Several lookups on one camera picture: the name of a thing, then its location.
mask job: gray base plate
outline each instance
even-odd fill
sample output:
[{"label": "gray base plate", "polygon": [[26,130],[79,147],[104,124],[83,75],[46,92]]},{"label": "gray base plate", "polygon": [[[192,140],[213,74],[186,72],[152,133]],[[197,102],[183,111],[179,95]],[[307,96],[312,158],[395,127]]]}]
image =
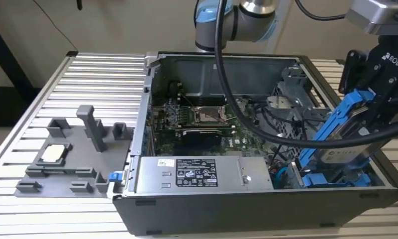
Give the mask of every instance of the gray base plate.
[{"label": "gray base plate", "polygon": [[[66,165],[62,168],[75,169],[78,167],[92,167],[98,173],[102,173],[106,180],[108,180],[110,173],[114,171],[124,170],[127,161],[127,155],[131,145],[131,140],[115,140],[112,135],[112,128],[106,127],[107,136],[103,138],[107,143],[108,150],[98,152],[94,143],[87,138],[86,127],[74,126],[71,129],[64,129],[63,132],[67,138],[52,138],[48,137],[43,149],[39,152],[32,166],[36,166],[36,162],[43,156],[46,147],[50,144],[71,143],[72,150],[68,152],[66,158]],[[36,181],[42,188],[39,192],[23,193],[16,190],[15,196],[18,197],[62,197],[62,198],[106,198],[107,193],[99,192],[95,186],[95,178],[80,178],[76,175],[70,174],[51,174],[47,177],[30,177],[24,176],[22,182]],[[94,188],[92,193],[74,193],[70,189],[72,181],[87,181]]]}]

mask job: black cable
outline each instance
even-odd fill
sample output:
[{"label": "black cable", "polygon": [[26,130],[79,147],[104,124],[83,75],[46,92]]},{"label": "black cable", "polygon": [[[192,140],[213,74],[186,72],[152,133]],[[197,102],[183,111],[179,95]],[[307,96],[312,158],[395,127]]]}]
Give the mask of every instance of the black cable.
[{"label": "black cable", "polygon": [[264,118],[267,124],[272,127],[272,129],[273,129],[277,133],[280,133],[277,127],[276,127],[275,124],[271,122],[269,118],[267,117],[267,114],[265,114],[265,107],[264,107],[264,106],[263,106],[263,108],[261,108],[261,115],[263,115],[263,118]]},{"label": "black cable", "polygon": [[36,0],[32,0],[35,2],[35,4],[39,6],[39,8],[42,9],[43,13],[46,14],[47,18],[50,19],[50,21],[52,22],[56,30],[60,32],[60,34],[67,38],[68,42],[71,43],[71,45],[74,46],[75,50],[79,51],[79,48],[74,45],[72,41],[70,40],[70,38],[67,37],[66,33],[63,33],[63,31],[59,29],[59,27],[56,26],[51,16],[47,14],[44,8],[42,7],[42,5],[38,3]]},{"label": "black cable", "polygon": [[232,106],[232,110],[237,116],[239,121],[243,125],[263,139],[268,140],[272,143],[279,143],[288,146],[301,147],[301,148],[345,148],[353,147],[364,144],[371,144],[375,142],[385,141],[388,139],[398,136],[398,123],[388,126],[385,130],[368,134],[365,136],[349,139],[337,139],[332,141],[317,141],[317,140],[300,140],[283,138],[276,135],[272,135],[259,129],[253,123],[249,121],[247,116],[243,114],[239,105],[236,103],[235,96],[232,94],[232,89],[228,83],[224,61],[223,61],[223,23],[224,23],[224,10],[225,10],[227,0],[220,0],[219,12],[217,12],[217,23],[216,23],[216,34],[215,34],[215,57],[216,57],[216,66],[219,71],[219,77],[221,82],[221,88],[225,94],[228,103]]},{"label": "black cable", "polygon": [[280,152],[280,149],[281,149],[281,144],[279,145],[279,147],[277,147],[277,149],[276,149],[276,152],[275,152],[275,154],[273,154],[273,158],[272,158],[272,163],[275,162],[275,160],[276,160],[276,157],[277,157],[277,155],[279,155],[279,152]]},{"label": "black cable", "polygon": [[199,11],[199,4],[200,4],[200,0],[197,0],[197,3],[195,4],[195,12],[194,12],[194,23],[195,23],[195,28],[197,27],[197,11]]},{"label": "black cable", "polygon": [[317,21],[333,21],[333,20],[340,20],[345,18],[345,14],[336,15],[336,16],[316,16],[313,13],[311,13],[307,8],[304,7],[303,3],[300,0],[295,0],[295,2],[299,5],[300,10],[304,12],[304,14],[312,18],[313,20]]},{"label": "black cable", "polygon": [[303,139],[308,140],[308,136],[307,136],[307,130],[305,130],[305,122],[301,122],[301,129],[303,129]]}]

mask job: motherboard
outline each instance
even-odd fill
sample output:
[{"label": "motherboard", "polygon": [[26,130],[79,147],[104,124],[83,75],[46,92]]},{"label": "motherboard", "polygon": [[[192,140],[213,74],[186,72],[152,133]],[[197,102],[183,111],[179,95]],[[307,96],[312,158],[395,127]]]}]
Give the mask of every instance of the motherboard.
[{"label": "motherboard", "polygon": [[[239,99],[244,114],[259,123],[255,105]],[[239,155],[268,157],[275,147],[237,120],[229,105],[182,106],[171,99],[154,108],[156,156]]]}]

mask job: power supply label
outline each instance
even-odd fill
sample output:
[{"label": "power supply label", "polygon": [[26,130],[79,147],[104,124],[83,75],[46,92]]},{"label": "power supply label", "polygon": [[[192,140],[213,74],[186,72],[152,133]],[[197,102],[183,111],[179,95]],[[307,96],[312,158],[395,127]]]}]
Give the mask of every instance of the power supply label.
[{"label": "power supply label", "polygon": [[219,187],[215,159],[178,159],[179,187]]}]

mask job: aluminum extrusion table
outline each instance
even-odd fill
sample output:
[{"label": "aluminum extrusion table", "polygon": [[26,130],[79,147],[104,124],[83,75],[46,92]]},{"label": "aluminum extrusion table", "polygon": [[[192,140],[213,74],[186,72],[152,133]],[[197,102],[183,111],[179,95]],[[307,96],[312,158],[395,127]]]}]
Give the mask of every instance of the aluminum extrusion table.
[{"label": "aluminum extrusion table", "polygon": [[[343,65],[336,60],[312,60],[333,89]],[[76,117],[80,104],[95,106],[104,125],[135,126],[144,83],[144,56],[79,53],[66,57],[56,73],[0,146],[0,238],[135,238],[110,199],[18,198],[15,186],[48,137],[52,117]],[[384,152],[398,169],[398,139]],[[183,235],[179,238],[337,238],[398,239],[398,202],[373,209],[341,229]]]}]

